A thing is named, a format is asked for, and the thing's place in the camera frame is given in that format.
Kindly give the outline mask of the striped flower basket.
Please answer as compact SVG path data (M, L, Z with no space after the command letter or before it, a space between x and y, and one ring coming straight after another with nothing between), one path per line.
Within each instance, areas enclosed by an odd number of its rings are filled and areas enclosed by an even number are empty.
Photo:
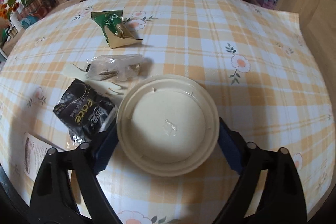
M54 0L32 0L31 3L19 13L18 20L26 30L39 20L43 19L54 7Z

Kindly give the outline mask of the clear plastic wrapper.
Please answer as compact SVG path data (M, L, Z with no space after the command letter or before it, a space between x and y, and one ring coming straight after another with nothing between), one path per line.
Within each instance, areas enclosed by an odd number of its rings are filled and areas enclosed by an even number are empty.
M140 54L101 55L88 60L85 77L96 81L127 81L138 76L143 61Z

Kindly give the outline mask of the white bottle vase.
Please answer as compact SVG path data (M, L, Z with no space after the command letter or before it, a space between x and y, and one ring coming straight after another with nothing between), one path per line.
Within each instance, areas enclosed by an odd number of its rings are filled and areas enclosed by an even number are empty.
M10 15L10 21L12 25L17 29L18 32L23 30L23 26L19 20L19 12L15 11Z

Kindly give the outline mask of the beige round bowl lid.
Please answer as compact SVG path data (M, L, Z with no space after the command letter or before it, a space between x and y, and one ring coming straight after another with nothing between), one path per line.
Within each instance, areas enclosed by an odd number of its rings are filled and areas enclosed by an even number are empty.
M141 81L124 96L117 113L117 136L125 155L161 177L201 166L217 145L219 125L208 91L179 75Z

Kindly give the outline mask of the green gold snack wrapper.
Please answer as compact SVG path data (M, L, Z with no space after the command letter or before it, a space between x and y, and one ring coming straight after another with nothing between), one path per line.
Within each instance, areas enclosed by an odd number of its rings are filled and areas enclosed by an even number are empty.
M122 10L91 12L91 19L100 26L106 42L111 49L142 42L142 39L135 38L125 26L122 16Z

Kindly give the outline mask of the beige disposable fork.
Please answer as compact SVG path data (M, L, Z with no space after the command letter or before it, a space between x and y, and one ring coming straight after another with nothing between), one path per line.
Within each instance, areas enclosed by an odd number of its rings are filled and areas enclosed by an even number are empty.
M112 82L87 79L86 72L74 64L67 64L62 70L62 75L71 79L79 79L97 92L104 95L117 96L123 94L121 91L122 87Z

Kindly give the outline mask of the white printed paper receipt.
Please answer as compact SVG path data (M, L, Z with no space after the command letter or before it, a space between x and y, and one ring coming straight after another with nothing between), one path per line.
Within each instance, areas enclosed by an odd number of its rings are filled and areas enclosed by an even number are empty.
M64 149L57 147L50 142L46 142L41 138L37 138L28 132L23 135L24 145L24 158L23 158L23 171L31 180L35 181L43 159L47 154L47 151L54 147L59 152L63 152Z

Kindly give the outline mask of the black snack wrapper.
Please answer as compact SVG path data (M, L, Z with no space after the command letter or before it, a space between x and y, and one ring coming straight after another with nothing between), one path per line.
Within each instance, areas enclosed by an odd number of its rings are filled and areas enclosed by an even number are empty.
M75 144L90 142L116 116L117 106L88 84L74 79L53 109Z

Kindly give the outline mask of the yellow plaid floral tablecloth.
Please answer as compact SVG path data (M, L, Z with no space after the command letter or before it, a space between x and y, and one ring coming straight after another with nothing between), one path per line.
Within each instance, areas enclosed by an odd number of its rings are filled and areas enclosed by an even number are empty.
M111 49L91 12L122 10L141 43ZM139 53L140 77L175 74L202 85L232 130L260 148L286 147L294 157L307 212L327 192L335 165L329 93L295 13L240 0L89 0L46 16L25 30L1 71L1 165L29 202L23 171L28 132L68 148L66 126L53 112L71 79L101 55Z

